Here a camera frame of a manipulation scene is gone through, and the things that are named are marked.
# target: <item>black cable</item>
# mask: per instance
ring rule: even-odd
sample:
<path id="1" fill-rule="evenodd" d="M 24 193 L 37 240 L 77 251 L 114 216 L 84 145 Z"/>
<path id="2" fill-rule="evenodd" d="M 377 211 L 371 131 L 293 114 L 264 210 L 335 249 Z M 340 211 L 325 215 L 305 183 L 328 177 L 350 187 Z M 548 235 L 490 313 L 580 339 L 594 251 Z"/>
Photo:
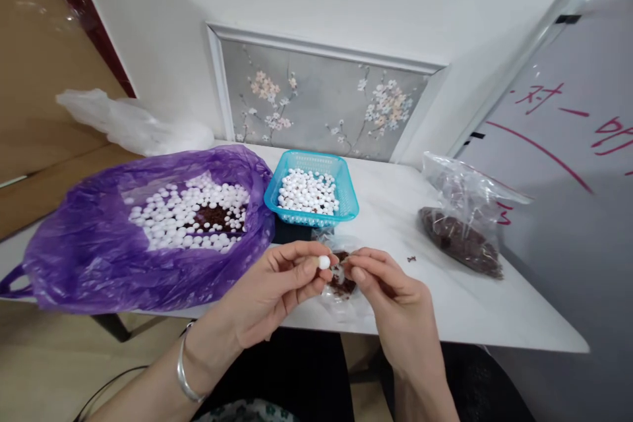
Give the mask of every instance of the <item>black cable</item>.
<path id="1" fill-rule="evenodd" d="M 88 404 L 89 404 L 90 402 L 92 402 L 92 400 L 93 400 L 96 396 L 98 396 L 98 395 L 99 395 L 99 393 L 100 393 L 103 389 L 107 388 L 110 384 L 112 384 L 113 382 L 115 382 L 115 381 L 116 381 L 118 378 L 120 378 L 121 376 L 125 376 L 127 373 L 131 373 L 132 371 L 137 371 L 137 370 L 139 370 L 139 369 L 146 369 L 146 368 L 148 368 L 148 367 L 149 367 L 149 366 L 136 366 L 135 368 L 128 369 L 127 371 L 123 371 L 123 372 L 122 372 L 120 375 L 118 375 L 118 376 L 114 376 L 114 377 L 113 377 L 112 379 L 110 379 L 107 383 L 105 383 L 103 386 L 101 386 L 101 388 L 100 388 L 97 392 L 95 392 L 95 393 L 92 395 L 92 397 L 91 397 L 90 399 L 88 399 L 88 402 L 86 402 L 86 403 L 84 404 L 84 406 L 81 408 L 81 410 L 79 411 L 79 413 L 77 414 L 77 416 L 73 419 L 73 422 L 82 422 L 82 420 L 83 420 L 83 419 L 81 418 L 81 414 L 84 412 L 84 410 L 86 410 L 86 407 L 88 407 Z"/>

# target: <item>brown dried material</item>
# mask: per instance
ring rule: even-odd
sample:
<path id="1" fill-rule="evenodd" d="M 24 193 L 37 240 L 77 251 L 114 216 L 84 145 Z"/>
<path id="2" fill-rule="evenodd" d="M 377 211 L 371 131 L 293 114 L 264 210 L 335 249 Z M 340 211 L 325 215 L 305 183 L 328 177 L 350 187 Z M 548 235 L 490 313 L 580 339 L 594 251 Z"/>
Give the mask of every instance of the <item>brown dried material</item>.
<path id="1" fill-rule="evenodd" d="M 202 229 L 204 232 L 224 232 L 224 233 L 243 233 L 242 228 L 240 229 L 235 229 L 234 231 L 231 230 L 231 227 L 228 225 L 228 222 L 225 221 L 225 218 L 228 216 L 228 212 L 230 210 L 228 209 L 222 209 L 221 206 L 217 206 L 213 209 L 205 206 L 200 207 L 200 210 L 196 213 L 196 217 L 193 218 L 194 222 L 198 223 L 198 225 L 200 226 L 200 229 Z M 246 208 L 240 208 L 239 210 L 240 214 L 243 214 L 246 212 Z M 210 227 L 204 227 L 204 223 L 209 223 L 211 226 Z M 222 230 L 221 231 L 214 231 L 213 230 L 213 225 L 214 224 L 220 224 L 222 226 Z M 191 227 L 193 226 L 193 224 L 185 224 L 184 227 Z"/>
<path id="2" fill-rule="evenodd" d="M 418 214 L 425 231 L 444 253 L 480 274 L 503 279 L 498 251 L 484 235 L 459 219 L 446 216 L 440 208 L 422 208 Z"/>
<path id="3" fill-rule="evenodd" d="M 345 251 L 340 251 L 334 253 L 335 256 L 338 257 L 338 264 L 332 266 L 334 268 L 343 268 L 343 263 L 345 259 L 349 256 L 349 253 Z M 339 282 L 339 278 L 335 275 L 332 277 L 332 281 L 330 282 L 330 287 L 334 292 L 334 295 L 337 297 L 342 297 L 345 300 L 349 299 L 349 296 L 356 288 L 356 282 L 350 280 L 348 278 L 343 278 L 343 282 Z"/>

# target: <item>bracelet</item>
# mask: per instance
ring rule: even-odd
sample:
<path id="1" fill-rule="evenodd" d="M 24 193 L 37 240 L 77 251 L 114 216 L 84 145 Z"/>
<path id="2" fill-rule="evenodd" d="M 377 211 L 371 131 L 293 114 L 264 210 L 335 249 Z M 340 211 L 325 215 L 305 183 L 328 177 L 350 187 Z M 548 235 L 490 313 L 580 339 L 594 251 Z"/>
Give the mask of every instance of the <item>bracelet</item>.
<path id="1" fill-rule="evenodd" d="M 200 396 L 189 386 L 189 383 L 187 383 L 187 377 L 185 376 L 185 365 L 183 364 L 185 341 L 187 340 L 187 333 L 189 333 L 189 328 L 191 328 L 193 323 L 194 322 L 189 323 L 185 328 L 185 335 L 183 336 L 183 341 L 180 343 L 180 354 L 178 355 L 178 366 L 176 367 L 176 371 L 178 373 L 178 382 L 180 383 L 180 389 L 183 390 L 188 399 L 199 404 L 208 396 L 208 394 Z"/>

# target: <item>blue plastic basket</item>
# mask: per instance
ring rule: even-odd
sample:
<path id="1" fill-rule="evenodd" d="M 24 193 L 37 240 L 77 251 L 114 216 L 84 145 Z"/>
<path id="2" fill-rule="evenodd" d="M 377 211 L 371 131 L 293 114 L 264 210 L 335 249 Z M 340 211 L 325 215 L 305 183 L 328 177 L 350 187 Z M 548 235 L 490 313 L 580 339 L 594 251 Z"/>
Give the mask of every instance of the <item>blue plastic basket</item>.
<path id="1" fill-rule="evenodd" d="M 290 168 L 301 168 L 303 171 L 329 173 L 334 177 L 336 190 L 334 195 L 339 200 L 338 211 L 334 216 L 315 214 L 304 211 L 285 210 L 277 206 L 279 190 L 283 187 L 282 179 L 288 175 Z M 336 155 L 288 150 L 279 160 L 275 174 L 268 184 L 264 202 L 267 207 L 279 215 L 279 219 L 290 224 L 302 226 L 326 227 L 336 226 L 343 221 L 351 221 L 358 216 L 358 201 L 354 186 L 351 184 L 347 163 Z"/>

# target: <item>hand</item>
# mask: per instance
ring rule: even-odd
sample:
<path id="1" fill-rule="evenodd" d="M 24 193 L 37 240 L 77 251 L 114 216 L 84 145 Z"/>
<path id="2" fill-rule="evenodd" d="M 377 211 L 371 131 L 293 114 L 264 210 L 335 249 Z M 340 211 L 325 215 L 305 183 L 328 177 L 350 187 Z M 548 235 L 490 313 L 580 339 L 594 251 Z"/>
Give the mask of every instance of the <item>hand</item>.
<path id="1" fill-rule="evenodd" d="M 368 247 L 347 258 L 345 271 L 374 310 L 380 342 L 395 373 L 415 386 L 445 381 L 428 287 L 408 277 L 388 253 Z"/>
<path id="2" fill-rule="evenodd" d="M 211 311 L 230 321 L 241 348 L 270 335 L 300 303 L 320 295 L 332 272 L 319 270 L 318 257 L 338 258 L 322 243 L 296 241 L 268 249 Z"/>

